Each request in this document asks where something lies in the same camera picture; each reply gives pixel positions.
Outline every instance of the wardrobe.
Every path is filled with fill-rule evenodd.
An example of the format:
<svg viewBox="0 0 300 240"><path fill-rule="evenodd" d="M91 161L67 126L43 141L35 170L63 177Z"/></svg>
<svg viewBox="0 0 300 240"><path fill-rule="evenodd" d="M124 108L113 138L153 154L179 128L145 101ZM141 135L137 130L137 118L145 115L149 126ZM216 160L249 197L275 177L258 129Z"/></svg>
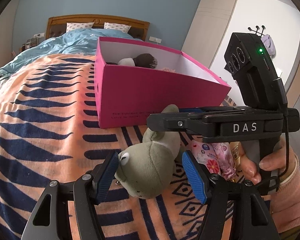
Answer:
<svg viewBox="0 0 300 240"><path fill-rule="evenodd" d="M182 51L210 68L237 0L201 0Z"/></svg>

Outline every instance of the blue wall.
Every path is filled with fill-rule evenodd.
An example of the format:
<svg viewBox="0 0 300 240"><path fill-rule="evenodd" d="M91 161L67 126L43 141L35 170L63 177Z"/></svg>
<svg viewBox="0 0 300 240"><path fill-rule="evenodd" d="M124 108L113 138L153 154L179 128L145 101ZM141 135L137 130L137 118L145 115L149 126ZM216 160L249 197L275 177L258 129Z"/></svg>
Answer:
<svg viewBox="0 0 300 240"><path fill-rule="evenodd" d="M104 14L150 22L148 37L181 49L200 0L20 0L12 47L46 31L49 17L71 14Z"/></svg>

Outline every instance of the hand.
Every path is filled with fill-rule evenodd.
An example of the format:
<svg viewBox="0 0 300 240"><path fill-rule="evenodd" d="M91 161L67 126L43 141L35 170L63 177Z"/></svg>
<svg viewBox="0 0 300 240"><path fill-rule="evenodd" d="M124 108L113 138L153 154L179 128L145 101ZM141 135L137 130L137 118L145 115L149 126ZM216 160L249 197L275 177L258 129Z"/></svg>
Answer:
<svg viewBox="0 0 300 240"><path fill-rule="evenodd" d="M246 179L249 179L253 184L257 184L261 181L260 173L257 172L257 166L255 163L246 156L241 143L239 143L239 155L240 155L240 164L242 168L243 175ZM289 149L289 168L287 173L280 178L280 181L285 180L294 170L296 157L293 149ZM280 169L280 172L283 172L286 168L286 141L281 137L280 139L280 150L277 150L268 156L264 157L259 166L264 171L274 171Z"/></svg>

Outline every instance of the screw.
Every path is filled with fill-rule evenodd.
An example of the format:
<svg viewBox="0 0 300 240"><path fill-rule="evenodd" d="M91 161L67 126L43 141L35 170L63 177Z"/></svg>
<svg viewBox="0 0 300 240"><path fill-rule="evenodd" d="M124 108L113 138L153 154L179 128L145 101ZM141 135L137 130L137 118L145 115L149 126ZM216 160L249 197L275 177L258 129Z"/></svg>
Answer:
<svg viewBox="0 0 300 240"><path fill-rule="evenodd" d="M83 180L91 179L91 175L90 175L90 174L84 174L84 175L82 176L82 179L83 179Z"/></svg>
<svg viewBox="0 0 300 240"><path fill-rule="evenodd" d="M49 183L49 186L50 187L54 187L54 186L56 186L58 184L58 182L56 181L56 180L53 180L53 181L51 181L50 183Z"/></svg>
<svg viewBox="0 0 300 240"><path fill-rule="evenodd" d="M252 186L252 181L251 181L251 180L246 179L246 180L244 181L244 183L245 183L245 185L247 185L247 186Z"/></svg>
<svg viewBox="0 0 300 240"><path fill-rule="evenodd" d="M210 177L211 177L211 179L213 179L213 180L218 180L218 179L219 179L219 175L216 174L216 173L212 173L212 174L210 175Z"/></svg>

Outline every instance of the fingernail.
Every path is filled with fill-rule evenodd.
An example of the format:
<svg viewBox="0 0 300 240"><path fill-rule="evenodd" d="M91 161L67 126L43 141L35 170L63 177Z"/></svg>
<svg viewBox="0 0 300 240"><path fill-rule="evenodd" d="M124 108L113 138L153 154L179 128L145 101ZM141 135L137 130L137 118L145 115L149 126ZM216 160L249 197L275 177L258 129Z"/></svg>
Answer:
<svg viewBox="0 0 300 240"><path fill-rule="evenodd" d="M267 162L267 160L263 159L263 160L261 160L261 162L259 162L259 167L263 170L266 170L266 169L270 168L270 163Z"/></svg>
<svg viewBox="0 0 300 240"><path fill-rule="evenodd" d="M253 182L254 185L256 185L260 182L260 179L259 178L252 178L251 181Z"/></svg>
<svg viewBox="0 0 300 240"><path fill-rule="evenodd" d="M253 170L247 170L247 173L249 176L254 177L254 171Z"/></svg>

